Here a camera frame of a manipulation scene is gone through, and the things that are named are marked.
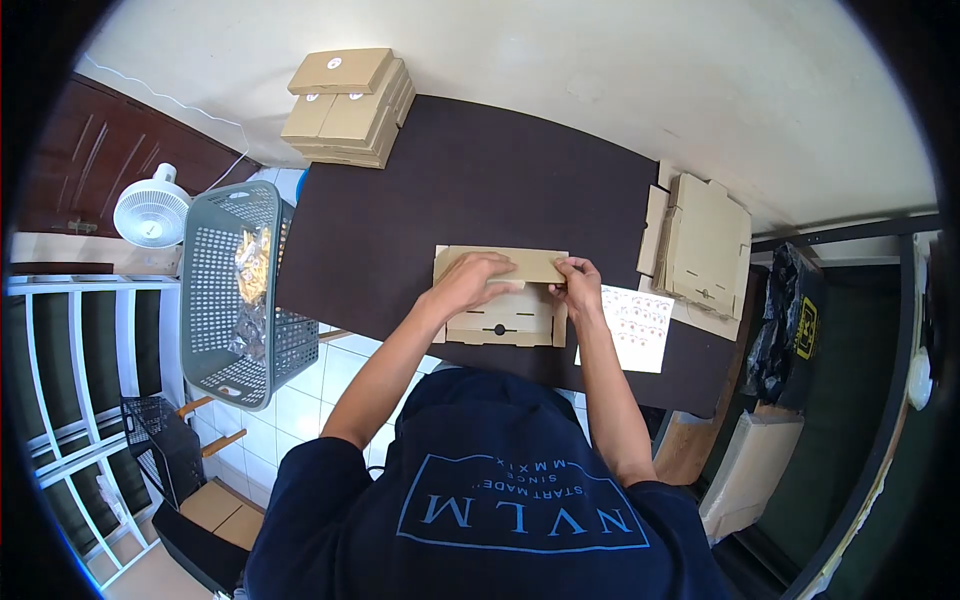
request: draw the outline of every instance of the white cable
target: white cable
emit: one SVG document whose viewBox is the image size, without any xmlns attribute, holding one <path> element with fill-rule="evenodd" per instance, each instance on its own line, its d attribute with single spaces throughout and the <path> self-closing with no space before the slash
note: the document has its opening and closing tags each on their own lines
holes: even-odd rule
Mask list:
<svg viewBox="0 0 960 600">
<path fill-rule="evenodd" d="M 128 82 L 137 82 L 138 84 L 142 84 L 144 87 L 147 88 L 148 91 L 150 91 L 150 93 L 152 93 L 152 94 L 154 94 L 155 96 L 157 96 L 157 98 L 166 98 L 166 99 L 168 99 L 168 100 L 172 100 L 172 101 L 174 101 L 175 103 L 177 103 L 177 106 L 179 106 L 180 108 L 185 108 L 185 109 L 187 109 L 187 110 L 196 110 L 197 112 L 201 113 L 203 116 L 205 116 L 205 117 L 207 117 L 207 118 L 210 118 L 210 119 L 213 119 L 214 121 L 223 121 L 224 123 L 227 123 L 227 124 L 230 124 L 230 125 L 236 125 L 237 127 L 240 128 L 240 133 L 243 135 L 243 141 L 244 141 L 245 144 L 247 144 L 247 150 L 245 150 L 244 153 L 243 153 L 242 155 L 240 155 L 239 158 L 237 158 L 236 160 L 234 160 L 234 161 L 233 161 L 233 164 L 230 165 L 230 168 L 228 168 L 228 169 L 224 172 L 224 174 L 220 176 L 219 179 L 217 179 L 216 181 L 214 181 L 214 182 L 213 182 L 213 185 L 210 185 L 210 187 L 206 188 L 206 190 L 204 190 L 204 192 L 208 192 L 208 191 L 210 191 L 211 189 L 213 189 L 213 186 L 214 186 L 214 185 L 216 185 L 217 183 L 219 183 L 220 181 L 222 181 L 222 180 L 224 179 L 224 177 L 226 177 L 227 175 L 229 175 L 230 171 L 233 170 L 233 167 L 237 166 L 237 163 L 239 163 L 241 160 L 243 160 L 243 159 L 244 159 L 244 156 L 246 156 L 247 153 L 250 151 L 250 141 L 247 139 L 247 132 L 244 131 L 243 126 L 240 125 L 239 123 L 236 123 L 236 122 L 234 122 L 234 121 L 229 121 L 229 120 L 227 120 L 227 119 L 222 119 L 222 118 L 220 118 L 220 117 L 215 117 L 215 116 L 213 116 L 212 114 L 208 113 L 206 110 L 203 110 L 202 108 L 189 107 L 189 106 L 185 105 L 184 103 L 182 103 L 180 100 L 177 100 L 176 98 L 174 98 L 173 96 L 168 96 L 168 95 L 166 95 L 166 94 L 157 94 L 156 92 L 154 92 L 154 89 L 153 89 L 152 87 L 150 87 L 149 85 L 147 85 L 146 82 L 141 81 L 141 80 L 138 80 L 136 77 L 127 77 L 126 75 L 124 75 L 124 74 L 121 73 L 120 71 L 117 71 L 117 70 L 115 70 L 115 69 L 111 69 L 111 68 L 108 67 L 108 66 L 103 66 L 102 64 L 97 64 L 97 61 L 94 60 L 94 59 L 92 59 L 92 58 L 90 57 L 90 55 L 87 54 L 86 52 L 84 52 L 84 58 L 87 59 L 87 60 L 89 60 L 90 62 L 92 62 L 92 63 L 93 63 L 93 66 L 97 67 L 98 69 L 103 69 L 103 70 L 105 70 L 105 71 L 109 71 L 110 73 L 113 73 L 114 75 L 116 75 L 116 76 L 118 76 L 118 77 L 121 77 L 121 78 L 127 80 Z"/>
</svg>

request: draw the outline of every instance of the table top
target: table top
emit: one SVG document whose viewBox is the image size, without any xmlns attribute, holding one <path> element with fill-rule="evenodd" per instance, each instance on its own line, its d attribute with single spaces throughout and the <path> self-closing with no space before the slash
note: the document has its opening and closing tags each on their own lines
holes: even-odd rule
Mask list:
<svg viewBox="0 0 960 600">
<path fill-rule="evenodd" d="M 593 135 L 502 108 L 418 95 L 387 168 L 313 163 L 276 304 L 384 340 L 432 281 L 438 244 L 568 251 L 636 289 L 657 163 Z M 661 373 L 625 372 L 639 404 L 713 414 L 734 343 L 673 321 Z M 583 391 L 566 348 L 434 344 L 432 356 Z"/>
</svg>

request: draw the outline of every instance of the person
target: person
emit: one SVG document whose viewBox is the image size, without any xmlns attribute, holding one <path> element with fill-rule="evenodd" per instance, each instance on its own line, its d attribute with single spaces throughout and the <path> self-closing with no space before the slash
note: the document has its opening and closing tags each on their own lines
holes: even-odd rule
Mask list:
<svg viewBox="0 0 960 600">
<path fill-rule="evenodd" d="M 452 316 L 512 290 L 495 252 L 455 260 L 353 378 L 318 440 L 284 457 L 246 570 L 273 598 L 726 597 L 697 507 L 657 481 L 650 436 L 589 260 L 550 286 L 576 328 L 585 438 L 554 390 L 503 372 L 425 376 L 375 481 L 363 448 Z"/>
</svg>

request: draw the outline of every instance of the gray plastic laundry basket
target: gray plastic laundry basket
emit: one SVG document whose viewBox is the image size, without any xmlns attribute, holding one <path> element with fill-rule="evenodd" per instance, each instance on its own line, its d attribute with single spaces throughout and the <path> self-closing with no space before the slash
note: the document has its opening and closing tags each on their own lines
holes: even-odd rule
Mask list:
<svg viewBox="0 0 960 600">
<path fill-rule="evenodd" d="M 248 181 L 204 192 L 186 217 L 180 294 L 183 375 L 210 396 L 249 411 L 270 403 L 284 383 L 316 362 L 316 321 L 274 306 L 276 272 L 294 208 L 267 181 Z M 266 364 L 227 349 L 243 299 L 234 273 L 244 229 L 270 229 L 267 277 Z"/>
</svg>

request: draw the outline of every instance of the hand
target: hand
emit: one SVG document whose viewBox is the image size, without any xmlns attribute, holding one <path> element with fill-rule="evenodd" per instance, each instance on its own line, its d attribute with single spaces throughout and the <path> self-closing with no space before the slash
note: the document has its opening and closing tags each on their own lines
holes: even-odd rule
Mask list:
<svg viewBox="0 0 960 600">
<path fill-rule="evenodd" d="M 604 323 L 600 300 L 600 272 L 585 258 L 570 256 L 554 262 L 557 271 L 566 277 L 566 286 L 550 284 L 550 293 L 566 302 L 570 320 L 576 325 L 582 319 Z"/>
<path fill-rule="evenodd" d="M 450 317 L 489 302 L 501 294 L 515 292 L 516 286 L 513 283 L 487 282 L 493 276 L 515 269 L 516 265 L 503 254 L 467 252 L 450 263 L 437 283 L 424 296 L 436 310 L 441 311 L 446 322 Z"/>
</svg>

